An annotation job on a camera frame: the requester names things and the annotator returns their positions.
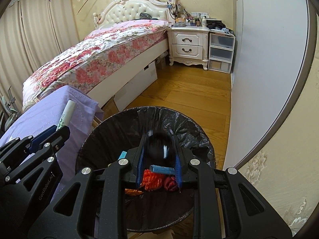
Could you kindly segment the orange plastic bag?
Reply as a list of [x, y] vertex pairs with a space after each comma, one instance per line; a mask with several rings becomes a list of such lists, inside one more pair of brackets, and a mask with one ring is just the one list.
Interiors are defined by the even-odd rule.
[[125, 193], [129, 196], [140, 196], [143, 194], [143, 191], [138, 189], [125, 189]]

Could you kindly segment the orange-red foam fruit net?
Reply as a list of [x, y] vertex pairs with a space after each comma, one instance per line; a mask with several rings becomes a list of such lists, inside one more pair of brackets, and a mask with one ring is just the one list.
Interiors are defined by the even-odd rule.
[[163, 186], [164, 180], [164, 174], [153, 173], [151, 170], [145, 169], [140, 187], [148, 192], [158, 190]]

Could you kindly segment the white green tube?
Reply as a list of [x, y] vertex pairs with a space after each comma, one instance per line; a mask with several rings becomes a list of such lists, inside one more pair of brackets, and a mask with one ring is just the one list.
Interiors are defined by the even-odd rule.
[[71, 121], [71, 118], [74, 114], [74, 111], [75, 111], [75, 107], [76, 107], [76, 103], [72, 100], [69, 100], [63, 110], [63, 113], [60, 117], [60, 120], [58, 122], [58, 125], [57, 125], [57, 129], [56, 131], [58, 131], [59, 129], [61, 129], [62, 127], [64, 126], [68, 126], [70, 121]]

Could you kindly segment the light blue flat pack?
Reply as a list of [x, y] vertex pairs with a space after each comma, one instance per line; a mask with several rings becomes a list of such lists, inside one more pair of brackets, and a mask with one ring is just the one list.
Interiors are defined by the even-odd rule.
[[157, 174], [175, 175], [175, 169], [171, 167], [150, 165], [150, 171]]

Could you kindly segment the dark red wrapper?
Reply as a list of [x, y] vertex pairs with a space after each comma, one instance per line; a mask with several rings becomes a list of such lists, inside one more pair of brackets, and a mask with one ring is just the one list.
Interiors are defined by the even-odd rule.
[[166, 177], [163, 186], [166, 191], [174, 191], [178, 188], [178, 184], [174, 176]]

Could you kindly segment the yellow bottle black cap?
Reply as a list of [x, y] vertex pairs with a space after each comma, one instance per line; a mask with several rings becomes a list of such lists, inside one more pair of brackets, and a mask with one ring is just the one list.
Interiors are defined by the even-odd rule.
[[148, 134], [144, 143], [143, 163], [146, 169], [150, 165], [171, 167], [175, 166], [175, 148], [172, 137], [162, 132]]

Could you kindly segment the black lined trash bin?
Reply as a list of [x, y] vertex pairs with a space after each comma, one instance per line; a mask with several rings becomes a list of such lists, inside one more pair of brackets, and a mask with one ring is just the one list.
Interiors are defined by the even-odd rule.
[[158, 106], [143, 106], [119, 112], [104, 120], [86, 138], [76, 159], [76, 170], [103, 169], [122, 152], [140, 149], [137, 186], [141, 195], [125, 197], [127, 229], [151, 232], [184, 221], [193, 211], [194, 192], [181, 184], [182, 159], [178, 149], [216, 166], [214, 148], [194, 120]]

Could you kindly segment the grey desk chair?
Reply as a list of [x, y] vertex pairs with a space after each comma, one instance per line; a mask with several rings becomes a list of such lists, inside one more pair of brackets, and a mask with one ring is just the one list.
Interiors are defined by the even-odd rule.
[[11, 92], [11, 86], [8, 88], [9, 100], [1, 95], [1, 134], [6, 132], [9, 127], [22, 115], [16, 105], [16, 98]]

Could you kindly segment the white storage box under bed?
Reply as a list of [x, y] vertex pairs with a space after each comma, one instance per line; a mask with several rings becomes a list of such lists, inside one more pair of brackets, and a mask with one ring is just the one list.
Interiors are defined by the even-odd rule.
[[118, 110], [124, 110], [156, 80], [156, 65], [151, 62], [115, 94], [114, 102]]

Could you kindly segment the beige curtains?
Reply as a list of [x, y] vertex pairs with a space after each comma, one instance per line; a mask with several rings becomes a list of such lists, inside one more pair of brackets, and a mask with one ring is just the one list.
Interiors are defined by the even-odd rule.
[[1, 17], [1, 95], [22, 106], [23, 83], [80, 41], [71, 0], [17, 0]]

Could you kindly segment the floral pink bedspread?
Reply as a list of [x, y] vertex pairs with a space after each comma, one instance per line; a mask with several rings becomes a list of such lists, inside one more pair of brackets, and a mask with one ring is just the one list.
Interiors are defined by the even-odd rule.
[[164, 38], [163, 20], [131, 20], [94, 30], [37, 69], [23, 84], [22, 110], [64, 85], [88, 93], [108, 76]]

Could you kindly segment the plastic drawer unit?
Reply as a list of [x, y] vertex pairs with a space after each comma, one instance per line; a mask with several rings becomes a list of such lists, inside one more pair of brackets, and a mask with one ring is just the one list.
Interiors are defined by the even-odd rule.
[[235, 36], [222, 31], [210, 31], [208, 70], [230, 73], [235, 51]]

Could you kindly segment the white tufted bed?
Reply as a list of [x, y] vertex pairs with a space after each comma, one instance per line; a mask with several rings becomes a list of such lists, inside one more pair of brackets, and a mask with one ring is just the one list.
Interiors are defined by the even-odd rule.
[[38, 68], [23, 84], [22, 111], [26, 112], [53, 91], [69, 85], [85, 94], [105, 83], [97, 94], [104, 105], [135, 73], [111, 76], [138, 56], [154, 61], [164, 51], [150, 49], [165, 41], [173, 18], [168, 3], [159, 0], [112, 0], [93, 14], [95, 30]]

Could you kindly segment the white nightstand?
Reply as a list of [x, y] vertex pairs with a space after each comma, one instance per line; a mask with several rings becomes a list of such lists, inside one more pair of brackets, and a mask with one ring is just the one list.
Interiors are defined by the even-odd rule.
[[167, 30], [170, 66], [174, 62], [202, 65], [207, 71], [209, 31], [207, 27], [199, 26], [170, 27]]

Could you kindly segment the white sliding wardrobe door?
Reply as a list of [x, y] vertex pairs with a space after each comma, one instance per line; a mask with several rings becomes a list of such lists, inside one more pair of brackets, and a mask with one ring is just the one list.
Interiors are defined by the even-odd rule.
[[239, 168], [276, 133], [297, 97], [316, 36], [309, 0], [236, 0], [235, 64], [224, 168]]

